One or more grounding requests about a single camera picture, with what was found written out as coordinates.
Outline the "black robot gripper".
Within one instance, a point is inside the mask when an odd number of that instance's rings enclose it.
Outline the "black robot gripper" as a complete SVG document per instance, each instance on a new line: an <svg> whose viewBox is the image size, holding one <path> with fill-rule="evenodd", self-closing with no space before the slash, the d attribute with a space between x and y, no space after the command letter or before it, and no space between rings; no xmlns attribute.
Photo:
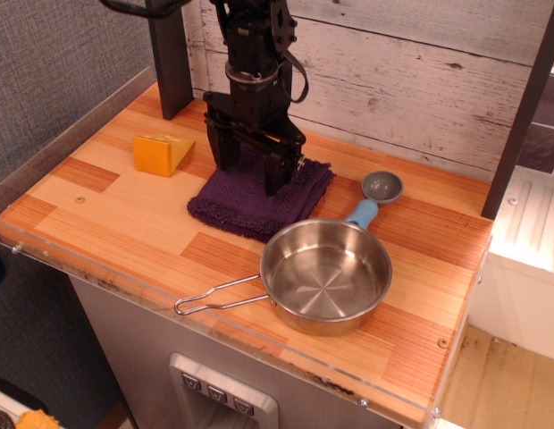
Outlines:
<svg viewBox="0 0 554 429"><path fill-rule="evenodd" d="M298 169L304 134L290 120L288 111L292 75L280 73L262 85L233 81L231 92L208 91L207 137L217 167L227 170L239 161L242 142L265 152L264 190L274 196L291 181Z"/></svg>

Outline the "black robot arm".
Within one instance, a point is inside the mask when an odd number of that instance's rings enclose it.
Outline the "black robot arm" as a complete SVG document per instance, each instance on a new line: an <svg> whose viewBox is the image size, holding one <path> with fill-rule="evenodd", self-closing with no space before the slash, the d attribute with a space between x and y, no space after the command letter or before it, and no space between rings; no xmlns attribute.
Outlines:
<svg viewBox="0 0 554 429"><path fill-rule="evenodd" d="M189 58L182 22L182 1L143 5L105 1L115 12L148 21L155 70L165 119L171 120L192 99ZM216 1L217 20L227 48L227 94L207 91L206 130L214 161L227 170L248 144L264 153L268 196L289 183L302 160L305 135L290 120L290 105L308 93L292 95L294 71L305 69L289 51L297 21L284 1Z"/></svg>

